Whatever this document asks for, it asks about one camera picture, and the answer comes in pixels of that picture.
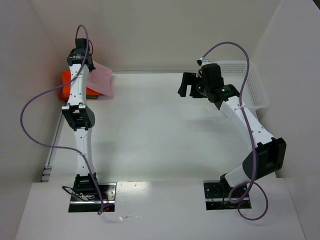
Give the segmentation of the pink t shirt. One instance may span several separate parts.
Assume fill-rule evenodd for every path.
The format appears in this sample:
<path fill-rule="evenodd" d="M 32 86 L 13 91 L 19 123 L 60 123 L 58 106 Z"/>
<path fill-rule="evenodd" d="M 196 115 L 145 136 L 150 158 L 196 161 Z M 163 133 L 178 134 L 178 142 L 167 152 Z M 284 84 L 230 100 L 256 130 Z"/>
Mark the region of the pink t shirt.
<path fill-rule="evenodd" d="M 86 87 L 109 98 L 113 97 L 112 70 L 94 61 L 95 69 L 88 74 Z"/>

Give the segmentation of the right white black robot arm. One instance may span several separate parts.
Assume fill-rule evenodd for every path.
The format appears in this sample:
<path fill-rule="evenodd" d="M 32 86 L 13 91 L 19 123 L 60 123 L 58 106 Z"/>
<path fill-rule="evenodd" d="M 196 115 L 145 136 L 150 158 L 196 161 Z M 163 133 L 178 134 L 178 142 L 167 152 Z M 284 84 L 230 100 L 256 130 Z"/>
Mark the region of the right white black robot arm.
<path fill-rule="evenodd" d="M 216 63 L 202 65 L 197 73 L 184 72 L 177 91 L 180 97 L 208 99 L 236 127 L 250 150 L 242 164 L 220 177 L 222 189 L 230 194 L 252 180 L 261 179 L 283 167 L 287 144 L 275 138 L 247 108 L 241 94 L 232 84 L 225 84 L 221 67 Z"/>

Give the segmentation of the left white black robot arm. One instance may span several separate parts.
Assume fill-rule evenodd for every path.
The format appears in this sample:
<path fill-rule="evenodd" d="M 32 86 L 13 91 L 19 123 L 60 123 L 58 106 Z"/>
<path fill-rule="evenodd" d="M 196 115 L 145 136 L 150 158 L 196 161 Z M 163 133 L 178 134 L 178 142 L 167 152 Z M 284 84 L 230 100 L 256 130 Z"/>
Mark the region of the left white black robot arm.
<path fill-rule="evenodd" d="M 83 200 L 98 197 L 96 170 L 92 160 L 91 136 L 95 114 L 87 106 L 87 80 L 95 69 L 89 41 L 75 38 L 75 48 L 67 57 L 70 77 L 70 93 L 67 104 L 61 108 L 69 127 L 73 130 L 77 152 L 77 170 L 73 191 Z"/>

